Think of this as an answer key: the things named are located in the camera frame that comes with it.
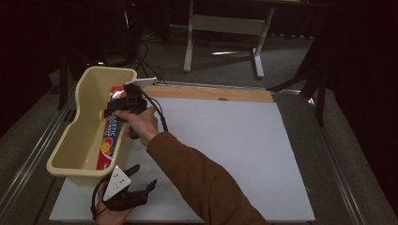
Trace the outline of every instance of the yellow plastic bin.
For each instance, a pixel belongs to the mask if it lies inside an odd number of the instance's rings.
[[[123,152],[130,146],[130,138],[119,135],[110,166],[96,170],[107,107],[112,86],[136,79],[132,69],[90,67],[79,80],[76,91],[77,112],[65,129],[47,161],[47,170],[54,176],[67,177],[78,185],[91,186],[111,172],[115,165],[124,166]]]

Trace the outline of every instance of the wooden edge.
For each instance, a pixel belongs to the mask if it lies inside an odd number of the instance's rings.
[[[145,92],[153,98],[274,102],[271,93],[266,90],[153,85],[148,86]]]

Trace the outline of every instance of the snack package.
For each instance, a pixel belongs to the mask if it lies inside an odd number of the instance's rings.
[[[122,98],[126,95],[123,86],[111,87],[110,101]],[[99,148],[99,159],[97,162],[97,170],[105,170],[111,165],[116,147],[117,138],[119,137],[121,123],[117,120],[115,112],[112,112],[106,118],[105,129],[103,130],[103,138]]]

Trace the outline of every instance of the brown sleeve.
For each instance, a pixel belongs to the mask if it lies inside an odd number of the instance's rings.
[[[229,172],[172,134],[158,134],[146,151],[206,224],[267,224]]]

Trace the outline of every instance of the white board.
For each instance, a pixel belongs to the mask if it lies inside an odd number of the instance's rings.
[[[182,143],[223,165],[266,220],[314,220],[313,209],[275,103],[160,97],[157,101],[161,104],[169,131]],[[141,170],[131,177],[132,189],[142,189],[153,179],[158,179],[147,205],[134,209],[128,221],[201,221],[139,141],[132,141],[127,162],[129,166],[141,165]],[[91,220],[92,191],[92,187],[77,187],[67,179],[50,219]]]

